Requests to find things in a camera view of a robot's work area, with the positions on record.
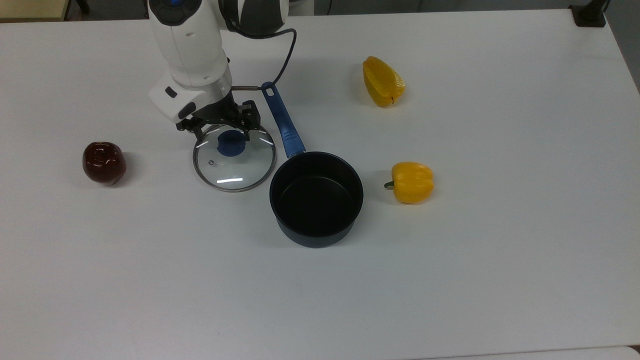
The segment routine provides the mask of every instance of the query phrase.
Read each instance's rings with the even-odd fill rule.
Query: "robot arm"
[[[234,118],[252,106],[233,101],[220,29],[273,34],[284,24],[288,0],[149,0],[148,5],[152,31],[169,65],[149,97],[166,118],[181,129],[180,123],[199,111],[204,118],[200,120],[212,123],[220,117]],[[234,124],[234,119],[227,120]]]

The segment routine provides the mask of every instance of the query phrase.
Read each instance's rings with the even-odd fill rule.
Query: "red apple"
[[[127,163],[116,144],[92,142],[84,150],[82,168],[89,179],[111,186],[127,171]]]

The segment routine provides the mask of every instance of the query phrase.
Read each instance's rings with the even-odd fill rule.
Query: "pot handle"
[[[280,130],[282,144],[287,157],[290,158],[305,152],[305,145],[302,143],[300,136],[298,136],[296,127],[293,126],[293,121],[291,121],[291,117],[276,86],[270,82],[262,84],[262,94],[267,101],[267,105],[269,105],[269,110],[271,110],[273,119],[276,121],[278,130]]]

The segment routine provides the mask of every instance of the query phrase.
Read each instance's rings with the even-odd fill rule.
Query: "black pot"
[[[282,232],[302,246],[319,248],[345,237],[362,208],[362,182],[336,155],[305,152],[275,86],[263,90],[289,158],[269,189],[271,209]]]

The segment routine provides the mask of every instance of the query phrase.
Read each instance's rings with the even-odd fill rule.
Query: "yellow bell pepper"
[[[393,187],[399,202],[415,204],[428,198],[433,190],[433,172],[420,163],[407,161],[395,164],[391,178],[393,181],[386,183],[385,188]]]
[[[375,56],[362,63],[364,85],[378,106],[394,104],[404,92],[404,80],[384,61]]]

